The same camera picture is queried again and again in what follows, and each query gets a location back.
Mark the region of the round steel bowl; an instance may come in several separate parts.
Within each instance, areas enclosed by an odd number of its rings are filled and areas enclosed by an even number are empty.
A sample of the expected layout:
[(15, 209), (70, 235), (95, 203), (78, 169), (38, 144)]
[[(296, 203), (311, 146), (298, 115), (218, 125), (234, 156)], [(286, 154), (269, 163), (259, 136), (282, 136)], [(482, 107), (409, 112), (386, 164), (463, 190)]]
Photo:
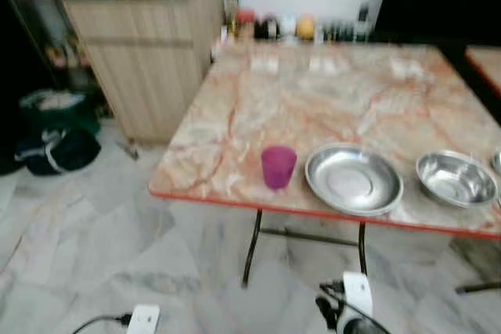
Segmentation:
[(472, 210), (499, 198), (497, 177), (472, 156), (440, 149), (416, 159), (415, 170), (423, 194), (441, 204)]

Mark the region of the marble table with red edge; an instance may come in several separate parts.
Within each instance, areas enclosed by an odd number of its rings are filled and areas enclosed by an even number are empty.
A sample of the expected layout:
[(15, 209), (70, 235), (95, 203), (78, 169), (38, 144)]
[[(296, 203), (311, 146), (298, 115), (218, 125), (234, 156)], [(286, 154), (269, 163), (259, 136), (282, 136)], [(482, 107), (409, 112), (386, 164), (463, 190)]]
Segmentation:
[(501, 97), (501, 48), (487, 45), (468, 45), (464, 55), (487, 81), (498, 98)]

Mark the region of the black metal table foot bar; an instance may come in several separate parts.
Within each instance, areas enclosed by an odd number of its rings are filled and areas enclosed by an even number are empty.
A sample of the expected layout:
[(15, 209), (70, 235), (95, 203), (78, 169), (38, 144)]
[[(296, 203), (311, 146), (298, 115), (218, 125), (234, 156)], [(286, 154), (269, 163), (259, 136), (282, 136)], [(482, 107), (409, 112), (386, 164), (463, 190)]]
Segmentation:
[(501, 281), (466, 284), (455, 288), (457, 294), (479, 293), (501, 288)]

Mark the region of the round steel plate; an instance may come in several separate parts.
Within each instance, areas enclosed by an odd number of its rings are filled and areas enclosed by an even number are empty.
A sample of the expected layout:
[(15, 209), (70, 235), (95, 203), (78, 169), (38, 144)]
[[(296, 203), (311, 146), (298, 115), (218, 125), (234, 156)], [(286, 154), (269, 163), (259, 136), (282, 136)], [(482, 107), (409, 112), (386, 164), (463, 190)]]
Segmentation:
[(383, 216), (403, 199), (403, 178), (393, 163), (361, 145), (324, 145), (305, 161), (304, 173), (316, 197), (348, 215)]

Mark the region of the purple plastic cup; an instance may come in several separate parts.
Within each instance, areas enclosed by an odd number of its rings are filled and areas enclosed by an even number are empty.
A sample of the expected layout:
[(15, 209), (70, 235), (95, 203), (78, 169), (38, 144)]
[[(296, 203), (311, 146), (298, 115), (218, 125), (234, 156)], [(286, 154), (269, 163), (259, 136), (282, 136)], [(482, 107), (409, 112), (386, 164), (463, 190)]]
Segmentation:
[(296, 168), (297, 153), (286, 145), (270, 145), (261, 152), (262, 179), (272, 190), (289, 186)]

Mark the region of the orange round fruit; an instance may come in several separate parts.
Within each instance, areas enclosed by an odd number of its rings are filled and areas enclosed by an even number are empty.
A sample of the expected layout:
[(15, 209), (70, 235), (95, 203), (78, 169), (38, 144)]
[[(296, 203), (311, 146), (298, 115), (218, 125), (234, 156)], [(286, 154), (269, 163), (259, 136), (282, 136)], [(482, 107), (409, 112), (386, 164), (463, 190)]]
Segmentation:
[(296, 37), (302, 41), (314, 41), (316, 22), (312, 16), (301, 16), (296, 23)]

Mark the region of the dark round jar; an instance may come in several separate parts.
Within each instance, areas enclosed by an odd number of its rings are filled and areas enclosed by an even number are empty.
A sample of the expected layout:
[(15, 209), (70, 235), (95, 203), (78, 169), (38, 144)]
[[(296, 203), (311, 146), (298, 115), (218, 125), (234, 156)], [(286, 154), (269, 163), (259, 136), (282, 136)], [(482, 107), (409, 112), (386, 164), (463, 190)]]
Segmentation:
[(269, 15), (254, 25), (255, 40), (275, 41), (280, 38), (280, 24), (275, 16)]

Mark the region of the red lidded jar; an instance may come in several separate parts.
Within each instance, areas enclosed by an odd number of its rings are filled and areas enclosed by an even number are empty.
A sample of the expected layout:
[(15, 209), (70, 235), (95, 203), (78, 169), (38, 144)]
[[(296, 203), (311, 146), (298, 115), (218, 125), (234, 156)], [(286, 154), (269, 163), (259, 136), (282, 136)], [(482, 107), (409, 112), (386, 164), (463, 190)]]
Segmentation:
[(239, 9), (233, 17), (233, 34), (235, 38), (253, 38), (255, 13), (249, 9)]

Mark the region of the light wooden cabinet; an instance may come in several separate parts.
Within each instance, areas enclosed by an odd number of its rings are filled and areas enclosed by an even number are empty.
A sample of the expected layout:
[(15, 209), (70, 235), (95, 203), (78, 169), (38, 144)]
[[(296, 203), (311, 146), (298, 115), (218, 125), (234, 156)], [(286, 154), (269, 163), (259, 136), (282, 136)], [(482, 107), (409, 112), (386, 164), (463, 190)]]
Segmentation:
[(125, 138), (171, 141), (211, 65), (223, 0), (61, 0)]

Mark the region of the black bag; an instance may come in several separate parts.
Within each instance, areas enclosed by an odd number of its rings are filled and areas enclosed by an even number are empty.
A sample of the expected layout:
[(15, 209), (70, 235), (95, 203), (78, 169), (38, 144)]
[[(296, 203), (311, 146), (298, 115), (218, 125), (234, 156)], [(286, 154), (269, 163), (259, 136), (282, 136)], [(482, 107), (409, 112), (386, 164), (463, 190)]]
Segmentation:
[(97, 138), (79, 127), (45, 129), (22, 138), (13, 159), (35, 176), (55, 176), (78, 171), (101, 151)]

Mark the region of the green round bin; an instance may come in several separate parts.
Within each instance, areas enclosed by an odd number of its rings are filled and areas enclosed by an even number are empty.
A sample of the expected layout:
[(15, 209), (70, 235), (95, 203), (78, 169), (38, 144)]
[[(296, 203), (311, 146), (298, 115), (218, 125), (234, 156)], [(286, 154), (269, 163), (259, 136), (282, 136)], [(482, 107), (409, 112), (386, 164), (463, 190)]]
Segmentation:
[(23, 95), (18, 105), (35, 131), (82, 129), (96, 136), (101, 128), (96, 105), (85, 93), (40, 88)]

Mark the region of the black metal table leg frame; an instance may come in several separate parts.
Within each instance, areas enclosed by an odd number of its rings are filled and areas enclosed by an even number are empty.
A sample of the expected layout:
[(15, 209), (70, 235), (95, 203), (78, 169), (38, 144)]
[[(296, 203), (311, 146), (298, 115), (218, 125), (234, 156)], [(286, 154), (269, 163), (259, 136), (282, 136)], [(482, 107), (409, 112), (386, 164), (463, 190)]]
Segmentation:
[(358, 252), (358, 259), (360, 263), (360, 272), (364, 275), (368, 274), (368, 259), (366, 259), (366, 223), (359, 222), (357, 226), (357, 240), (351, 241), (347, 239), (340, 239), (330, 236), (322, 236), (307, 232), (299, 232), (283, 229), (269, 229), (261, 226), (262, 219), (264, 219), (264, 211), (255, 211), (254, 216), (254, 230), (251, 234), (250, 244), (247, 247), (247, 255), (244, 258), (243, 274), (241, 275), (241, 287), (247, 288), (248, 279), (250, 279), (251, 266), (253, 266), (253, 259), (255, 248), (258, 244), (258, 236), (266, 234), (271, 236), (279, 236), (290, 239), (312, 241), (316, 243), (334, 244), (341, 247), (354, 247)]

